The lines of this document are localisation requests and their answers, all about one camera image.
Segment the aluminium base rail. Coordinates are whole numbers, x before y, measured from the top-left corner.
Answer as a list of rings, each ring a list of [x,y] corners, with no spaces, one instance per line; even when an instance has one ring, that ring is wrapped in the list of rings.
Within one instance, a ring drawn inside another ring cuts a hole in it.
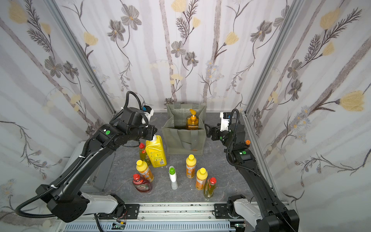
[[[227,202],[129,203],[119,218],[82,216],[57,221],[53,232],[297,232],[299,218],[287,203],[264,216],[258,203],[241,195]]]

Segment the orange bottle yellow cap left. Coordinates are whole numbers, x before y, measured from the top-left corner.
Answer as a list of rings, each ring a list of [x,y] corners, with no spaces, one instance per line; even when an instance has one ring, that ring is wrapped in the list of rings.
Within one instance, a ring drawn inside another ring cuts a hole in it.
[[[147,181],[152,182],[154,180],[154,175],[145,161],[137,160],[136,169]]]

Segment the white bottle green cap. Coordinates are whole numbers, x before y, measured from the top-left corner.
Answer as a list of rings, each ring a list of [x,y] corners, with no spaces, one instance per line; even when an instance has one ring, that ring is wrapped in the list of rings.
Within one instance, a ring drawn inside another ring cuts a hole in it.
[[[172,189],[173,190],[178,189],[177,174],[176,174],[176,170],[173,166],[169,167],[169,177],[170,177]]]

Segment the red soap bottle red cap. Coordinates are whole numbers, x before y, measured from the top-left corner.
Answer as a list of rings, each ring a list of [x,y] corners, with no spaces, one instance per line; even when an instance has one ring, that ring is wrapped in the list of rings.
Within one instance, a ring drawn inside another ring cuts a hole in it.
[[[134,187],[139,192],[148,193],[152,190],[151,183],[139,174],[134,174],[133,175],[133,181],[132,182],[133,182]]]

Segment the orange bottle yellow cap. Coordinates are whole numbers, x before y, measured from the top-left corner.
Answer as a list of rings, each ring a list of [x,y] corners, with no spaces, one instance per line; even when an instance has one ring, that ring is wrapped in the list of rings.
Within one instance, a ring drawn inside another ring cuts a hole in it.
[[[145,161],[137,160],[136,169],[147,181],[152,182],[154,180],[154,175]]]
[[[203,190],[208,178],[208,172],[206,171],[206,169],[205,168],[199,169],[196,173],[196,178],[197,178],[195,185],[196,189]]]
[[[194,178],[196,174],[197,160],[193,154],[190,154],[186,159],[186,176],[189,179]]]

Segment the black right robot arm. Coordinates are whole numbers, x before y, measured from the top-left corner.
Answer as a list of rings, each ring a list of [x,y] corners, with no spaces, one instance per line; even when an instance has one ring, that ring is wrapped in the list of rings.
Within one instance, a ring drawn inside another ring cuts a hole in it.
[[[245,179],[257,205],[254,206],[242,195],[235,195],[227,202],[230,217],[242,217],[256,232],[297,232],[300,219],[295,210],[288,209],[260,171],[257,159],[245,140],[244,125],[237,109],[220,114],[221,123],[206,125],[207,137],[220,141],[228,164]]]

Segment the green fabric shopping bag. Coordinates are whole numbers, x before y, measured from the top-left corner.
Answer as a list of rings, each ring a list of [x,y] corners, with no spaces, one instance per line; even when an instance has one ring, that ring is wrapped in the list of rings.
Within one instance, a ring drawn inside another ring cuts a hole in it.
[[[199,120],[198,129],[188,130],[187,119],[191,117],[190,110],[196,111]],[[181,104],[173,103],[167,105],[168,120],[161,128],[167,152],[171,155],[202,155],[206,141],[206,119],[207,106],[204,103]]]

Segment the orange bottle yellow cap right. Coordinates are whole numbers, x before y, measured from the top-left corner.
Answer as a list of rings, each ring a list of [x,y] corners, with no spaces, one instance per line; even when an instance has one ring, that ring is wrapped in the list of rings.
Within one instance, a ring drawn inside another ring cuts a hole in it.
[[[206,169],[205,168],[199,169],[196,173],[196,178],[197,178],[195,185],[196,189],[203,190],[208,178],[208,172],[206,171]]]

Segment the green bottle red cap front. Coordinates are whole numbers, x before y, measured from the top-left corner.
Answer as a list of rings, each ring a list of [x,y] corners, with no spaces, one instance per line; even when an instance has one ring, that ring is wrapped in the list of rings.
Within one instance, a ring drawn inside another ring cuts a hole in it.
[[[209,198],[212,198],[213,195],[214,195],[214,191],[215,191],[215,188],[216,188],[216,183],[217,183],[217,180],[215,177],[212,177],[210,179],[207,180],[206,184],[205,184],[205,187],[204,187],[204,197],[206,199],[209,199]]]

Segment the green bottle red cap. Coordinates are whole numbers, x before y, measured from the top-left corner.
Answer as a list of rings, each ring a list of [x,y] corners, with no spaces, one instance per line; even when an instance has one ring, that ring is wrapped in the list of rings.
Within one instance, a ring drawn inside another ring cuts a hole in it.
[[[212,198],[213,195],[214,195],[214,191],[215,191],[215,188],[216,188],[216,183],[217,183],[217,180],[215,177],[212,177],[210,179],[207,180],[206,184],[205,184],[205,187],[204,187],[204,197],[206,199],[209,199],[209,198]]]
[[[146,152],[146,145],[144,143],[139,144],[139,154],[140,154],[140,160],[147,163],[148,166],[151,165],[150,158]]]

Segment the large yellow pump soap bottle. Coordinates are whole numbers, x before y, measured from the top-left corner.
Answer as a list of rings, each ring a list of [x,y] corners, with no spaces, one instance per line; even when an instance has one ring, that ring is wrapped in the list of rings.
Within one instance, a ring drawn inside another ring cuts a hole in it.
[[[167,165],[165,149],[160,135],[154,135],[152,140],[146,141],[146,152],[154,168]]]

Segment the orange bottle yellow cap middle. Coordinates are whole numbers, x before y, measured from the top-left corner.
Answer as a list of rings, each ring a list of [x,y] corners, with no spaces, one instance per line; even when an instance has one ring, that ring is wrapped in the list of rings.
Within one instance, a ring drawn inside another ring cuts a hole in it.
[[[194,178],[196,174],[197,160],[193,154],[190,154],[186,159],[186,176],[189,179]]]

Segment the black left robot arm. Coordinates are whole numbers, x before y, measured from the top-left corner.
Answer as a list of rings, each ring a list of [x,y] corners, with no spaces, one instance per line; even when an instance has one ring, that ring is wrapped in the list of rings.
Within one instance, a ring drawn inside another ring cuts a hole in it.
[[[126,214],[125,203],[116,194],[91,195],[83,193],[81,187],[118,148],[129,141],[151,140],[157,132],[149,124],[153,109],[142,104],[138,108],[129,107],[130,96],[138,99],[133,91],[128,91],[124,107],[86,140],[81,154],[62,175],[49,185],[40,185],[35,197],[15,209],[18,216],[57,217],[68,223],[82,215],[119,218]]]

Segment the green bottle red cap rear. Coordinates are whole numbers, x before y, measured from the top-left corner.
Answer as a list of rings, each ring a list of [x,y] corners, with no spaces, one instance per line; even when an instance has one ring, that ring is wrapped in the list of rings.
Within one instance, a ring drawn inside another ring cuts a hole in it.
[[[139,144],[139,154],[140,154],[140,160],[147,163],[148,166],[151,165],[150,158],[146,152],[146,145],[144,143]]]

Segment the large orange pump soap bottle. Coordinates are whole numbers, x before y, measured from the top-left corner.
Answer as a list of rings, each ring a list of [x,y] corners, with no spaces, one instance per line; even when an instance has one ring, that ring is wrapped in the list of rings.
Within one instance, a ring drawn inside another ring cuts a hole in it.
[[[191,116],[187,118],[186,128],[188,130],[198,130],[199,129],[199,119],[197,118],[197,112],[193,109],[190,109]]]

